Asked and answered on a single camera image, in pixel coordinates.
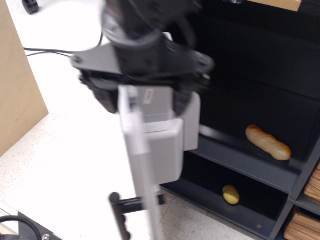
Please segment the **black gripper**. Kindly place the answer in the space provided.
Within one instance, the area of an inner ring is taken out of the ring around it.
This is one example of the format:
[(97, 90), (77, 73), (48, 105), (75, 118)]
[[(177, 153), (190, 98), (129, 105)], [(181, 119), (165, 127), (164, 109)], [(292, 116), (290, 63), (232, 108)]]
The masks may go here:
[(110, 41), (74, 55), (72, 66), (79, 80), (111, 114), (118, 112), (120, 85), (173, 87), (173, 111), (182, 117), (193, 93), (210, 88), (214, 60), (181, 46), (161, 32), (136, 39)]

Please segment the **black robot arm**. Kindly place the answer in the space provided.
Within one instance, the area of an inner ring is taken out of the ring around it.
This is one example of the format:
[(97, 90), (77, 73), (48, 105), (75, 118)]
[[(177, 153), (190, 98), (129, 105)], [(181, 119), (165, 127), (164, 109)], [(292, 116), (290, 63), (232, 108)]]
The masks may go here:
[(199, 0), (108, 0), (101, 26), (109, 43), (76, 54), (71, 64), (109, 113), (119, 110), (119, 86), (131, 85), (172, 88), (173, 111), (181, 116), (215, 68), (195, 50), (188, 21), (201, 8)]

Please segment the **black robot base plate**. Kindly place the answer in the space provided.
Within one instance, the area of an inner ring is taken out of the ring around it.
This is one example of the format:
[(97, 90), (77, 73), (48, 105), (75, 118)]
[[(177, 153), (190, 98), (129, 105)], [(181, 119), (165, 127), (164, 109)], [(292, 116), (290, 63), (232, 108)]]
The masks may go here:
[[(27, 217), (21, 212), (18, 212), (18, 216), (21, 218), (26, 219), (27, 221), (31, 222), (36, 229), (38, 230), (42, 240), (61, 240), (59, 236), (57, 236), (52, 231), (48, 230), (47, 228), (43, 227), (39, 223), (35, 222), (31, 218)], [(26, 237), (28, 240), (37, 240), (37, 235), (34, 230), (26, 223), (18, 222), (18, 233), (20, 236)]]

